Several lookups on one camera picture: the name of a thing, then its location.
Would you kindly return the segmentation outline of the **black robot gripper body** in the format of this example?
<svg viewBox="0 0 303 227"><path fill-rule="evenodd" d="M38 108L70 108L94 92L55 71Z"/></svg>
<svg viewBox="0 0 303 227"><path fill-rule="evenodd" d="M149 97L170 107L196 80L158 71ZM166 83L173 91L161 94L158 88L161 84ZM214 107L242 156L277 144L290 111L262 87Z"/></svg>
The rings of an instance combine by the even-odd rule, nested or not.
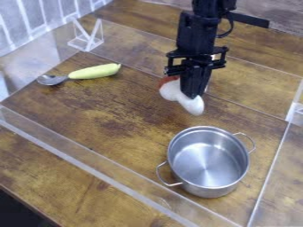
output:
<svg viewBox="0 0 303 227"><path fill-rule="evenodd" d="M222 68L228 48L214 47L216 38L224 38L233 30L230 11L236 0L192 0L192 9L181 11L176 36L176 50L165 54L168 65L164 73L169 76L184 72L186 65L173 64L174 59L194 60L212 69Z"/></svg>

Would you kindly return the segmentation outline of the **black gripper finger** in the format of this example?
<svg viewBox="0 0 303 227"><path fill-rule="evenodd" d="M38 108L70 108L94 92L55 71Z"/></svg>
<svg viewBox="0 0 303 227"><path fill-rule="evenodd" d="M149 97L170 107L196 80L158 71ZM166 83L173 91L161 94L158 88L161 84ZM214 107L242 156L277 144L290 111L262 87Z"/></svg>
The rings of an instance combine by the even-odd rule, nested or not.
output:
<svg viewBox="0 0 303 227"><path fill-rule="evenodd" d="M204 89L210 78L210 67L188 67L180 75L180 86L182 94L194 99L204 94Z"/></svg>

